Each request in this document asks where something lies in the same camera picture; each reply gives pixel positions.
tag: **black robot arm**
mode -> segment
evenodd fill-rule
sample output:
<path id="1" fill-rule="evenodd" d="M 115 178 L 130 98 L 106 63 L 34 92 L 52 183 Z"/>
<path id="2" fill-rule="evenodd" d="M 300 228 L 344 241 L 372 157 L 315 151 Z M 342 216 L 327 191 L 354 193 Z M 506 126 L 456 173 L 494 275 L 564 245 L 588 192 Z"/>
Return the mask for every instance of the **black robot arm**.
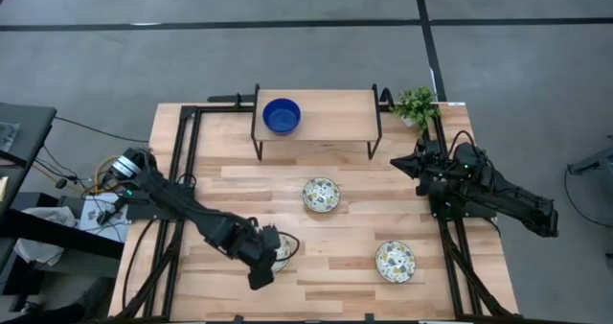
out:
<path id="1" fill-rule="evenodd" d="M 259 227 L 255 218 L 205 207 L 193 199 L 186 186 L 165 179 L 157 170 L 155 158 L 146 150 L 126 150 L 113 163 L 110 173 L 127 189 L 145 191 L 160 208 L 192 221 L 204 241 L 220 253 L 247 264 L 251 269 L 251 289 L 273 282 L 272 265 L 281 245 L 275 226 Z"/>
<path id="2" fill-rule="evenodd" d="M 495 170 L 485 152 L 472 143 L 460 144 L 453 157 L 448 158 L 441 153 L 439 141 L 419 140 L 415 152 L 391 163 L 420 179 L 420 196 L 429 195 L 432 183 L 440 182 L 442 195 L 451 208 L 481 206 L 521 221 L 541 237 L 557 236 L 553 201 L 510 183 Z"/>

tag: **wooden tabletop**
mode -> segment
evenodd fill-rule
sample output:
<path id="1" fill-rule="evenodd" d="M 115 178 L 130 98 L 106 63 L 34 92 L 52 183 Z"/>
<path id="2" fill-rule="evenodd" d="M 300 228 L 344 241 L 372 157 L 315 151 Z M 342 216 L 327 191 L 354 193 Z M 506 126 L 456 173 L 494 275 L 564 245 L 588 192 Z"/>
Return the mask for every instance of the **wooden tabletop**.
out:
<path id="1" fill-rule="evenodd" d="M 278 98 L 290 99 L 300 107 L 300 124 L 286 136 L 268 129 L 261 116 L 264 107 Z M 378 138 L 375 93 L 373 90 L 261 89 L 255 137 L 258 141 L 375 141 Z"/>
<path id="2" fill-rule="evenodd" d="M 180 104 L 160 104 L 151 133 L 165 173 L 179 110 Z M 459 130 L 471 131 L 465 106 L 442 104 L 441 110 L 447 144 Z M 235 314 L 246 320 L 356 320 L 365 312 L 377 319 L 453 318 L 441 237 L 427 197 L 417 197 L 418 182 L 389 164 L 412 152 L 418 132 L 390 113 L 381 114 L 381 123 L 383 139 L 373 160 L 363 143 L 278 142 L 265 146 L 266 158 L 259 162 L 249 136 L 251 114 L 204 114 L 194 164 L 197 199 L 255 216 L 261 224 L 275 223 L 302 244 L 273 284 L 253 291 L 247 267 L 212 250 L 187 223 L 171 320 L 231 320 Z M 302 203 L 304 185 L 316 176 L 339 185 L 341 202 L 331 213 L 311 213 Z M 145 224 L 130 227 L 109 315 L 121 310 L 127 264 Z M 465 225 L 476 272 L 500 303 L 516 312 L 498 234 L 484 220 L 466 219 Z M 148 276 L 156 234 L 154 223 L 137 252 L 128 299 Z M 416 255 L 417 271 L 407 284 L 389 284 L 375 269 L 375 251 L 388 240 L 405 242 Z M 465 279 L 459 269 L 458 274 L 470 312 Z M 163 275 L 154 313 L 161 311 L 165 284 Z"/>

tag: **floor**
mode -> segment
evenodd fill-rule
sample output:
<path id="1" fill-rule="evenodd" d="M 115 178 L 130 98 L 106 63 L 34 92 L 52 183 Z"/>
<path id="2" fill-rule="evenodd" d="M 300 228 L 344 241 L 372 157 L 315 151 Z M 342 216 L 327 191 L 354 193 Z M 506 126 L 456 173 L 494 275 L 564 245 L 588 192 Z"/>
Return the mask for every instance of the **floor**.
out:
<path id="1" fill-rule="evenodd" d="M 174 31 L 0 32 L 0 101 L 52 105 L 61 117 L 148 138 L 158 103 L 249 93 L 256 82 L 268 88 L 368 88 L 376 82 L 393 92 L 431 85 L 432 58 L 417 25 L 185 28 L 209 21 L 419 19 L 417 2 L 4 0 L 2 26 L 185 25 Z M 425 2 L 430 19 L 613 17 L 613 0 Z M 556 239 L 538 238 L 518 222 L 500 219 L 520 311 L 606 323 L 613 316 L 613 275 L 604 252 L 612 250 L 612 232 L 573 210 L 563 175 L 567 163 L 613 143 L 606 138 L 613 134 L 613 24 L 509 24 L 433 26 L 440 65 L 435 76 L 442 75 L 449 101 L 467 103 L 477 142 L 496 168 L 556 201 Z M 79 174 L 91 174 L 106 156 L 130 146 L 62 122 L 54 124 L 47 142 Z M 610 186 L 599 173 L 569 179 L 585 215 L 613 224 Z M 35 172 L 23 189 L 58 194 Z M 68 304 L 89 283 L 85 276 L 50 278 L 42 301 L 50 308 Z M 2 311 L 9 302 L 0 299 L 0 318 L 9 317 Z"/>

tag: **potted plant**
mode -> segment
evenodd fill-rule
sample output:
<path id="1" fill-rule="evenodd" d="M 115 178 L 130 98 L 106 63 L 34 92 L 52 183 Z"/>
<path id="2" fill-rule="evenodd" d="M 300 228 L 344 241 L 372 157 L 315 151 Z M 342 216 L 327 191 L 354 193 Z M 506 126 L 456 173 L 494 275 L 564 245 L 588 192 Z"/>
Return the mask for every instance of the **potted plant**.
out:
<path id="1" fill-rule="evenodd" d="M 402 118 L 406 126 L 417 125 L 420 132 L 424 132 L 428 128 L 428 120 L 440 115 L 439 110 L 432 106 L 433 101 L 434 94 L 425 86 L 414 91 L 404 90 L 400 94 L 400 104 L 392 111 Z"/>

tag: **blue bowl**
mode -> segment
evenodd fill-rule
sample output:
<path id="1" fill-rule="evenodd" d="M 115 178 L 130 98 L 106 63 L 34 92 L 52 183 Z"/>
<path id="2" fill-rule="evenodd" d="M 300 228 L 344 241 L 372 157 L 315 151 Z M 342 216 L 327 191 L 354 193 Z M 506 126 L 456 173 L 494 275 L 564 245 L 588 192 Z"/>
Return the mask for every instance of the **blue bowl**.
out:
<path id="1" fill-rule="evenodd" d="M 300 123 L 300 107 L 289 99 L 275 99 L 266 105 L 262 117 L 271 131 L 286 135 Z"/>

